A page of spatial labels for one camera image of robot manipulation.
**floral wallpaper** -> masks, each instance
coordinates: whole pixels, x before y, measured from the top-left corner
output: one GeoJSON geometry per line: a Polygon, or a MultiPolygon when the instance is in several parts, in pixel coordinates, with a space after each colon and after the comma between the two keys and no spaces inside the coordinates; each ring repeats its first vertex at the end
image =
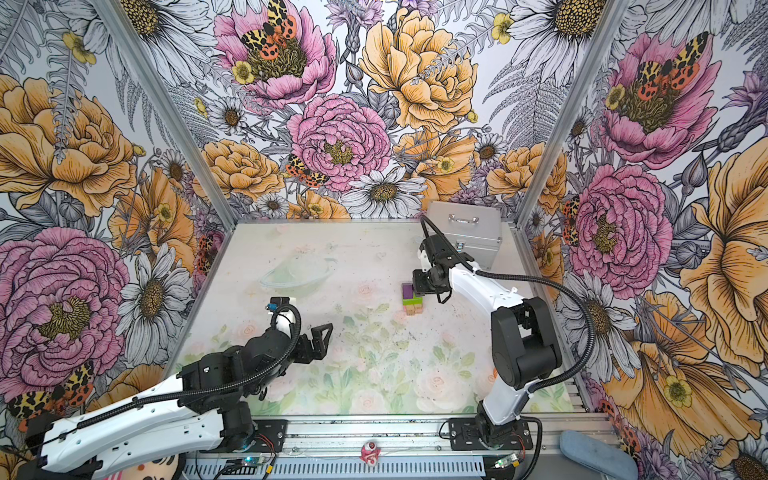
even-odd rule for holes
{"type": "MultiPolygon", "coordinates": [[[[622,26],[633,16],[526,233],[594,317],[584,381],[641,478],[768,478],[768,2],[639,1],[622,26]]],[[[554,296],[579,356],[584,318],[554,296]]]]}
{"type": "MultiPolygon", "coordinates": [[[[118,50],[90,0],[61,1],[78,6],[75,33],[106,51],[119,78],[118,50]]],[[[236,217],[248,220],[406,218],[431,200],[512,217],[538,164],[515,152],[541,150],[605,5],[121,3],[236,217]]],[[[622,35],[638,26],[631,15],[622,35]]],[[[563,189],[564,175],[554,183],[563,189]]]]}
{"type": "Polygon", "coordinates": [[[161,379],[225,231],[89,5],[3,2],[0,58],[0,444],[22,448],[43,411],[161,379]]]}

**butterfly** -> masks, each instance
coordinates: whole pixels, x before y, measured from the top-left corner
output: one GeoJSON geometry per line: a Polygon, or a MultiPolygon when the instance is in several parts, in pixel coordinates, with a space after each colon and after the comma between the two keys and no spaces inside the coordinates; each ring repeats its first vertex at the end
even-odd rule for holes
{"type": "Polygon", "coordinates": [[[328,181],[327,175],[311,171],[306,167],[304,162],[294,154],[291,154],[288,158],[286,172],[288,172],[291,177],[297,177],[301,183],[308,187],[321,187],[328,181]]]}
{"type": "Polygon", "coordinates": [[[296,37],[296,17],[288,15],[285,0],[270,0],[266,7],[267,22],[261,30],[251,30],[240,37],[253,56],[276,60],[280,49],[296,37]]]}
{"type": "Polygon", "coordinates": [[[563,228],[563,240],[568,245],[578,247],[578,230],[576,230],[576,216],[578,215],[578,197],[565,202],[563,205],[565,223],[563,228]]]}
{"type": "Polygon", "coordinates": [[[27,432],[27,421],[43,412],[66,416],[67,409],[77,408],[88,400],[94,391],[94,363],[88,360],[72,372],[63,385],[53,392],[27,392],[8,402],[8,411],[21,420],[18,430],[27,432]]]}
{"type": "Polygon", "coordinates": [[[640,87],[637,96],[642,101],[649,101],[656,94],[666,95],[669,89],[682,90],[699,74],[701,67],[697,63],[707,46],[708,31],[696,35],[696,38],[685,44],[685,47],[674,60],[664,64],[655,61],[644,61],[637,67],[637,79],[640,87]]]}

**case lid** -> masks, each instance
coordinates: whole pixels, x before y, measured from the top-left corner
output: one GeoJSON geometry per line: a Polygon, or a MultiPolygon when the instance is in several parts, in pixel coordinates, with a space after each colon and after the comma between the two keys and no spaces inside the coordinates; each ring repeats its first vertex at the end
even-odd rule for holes
{"type": "Polygon", "coordinates": [[[429,202],[427,217],[450,239],[464,237],[468,245],[498,249],[502,241],[502,212],[493,207],[429,202]]]}

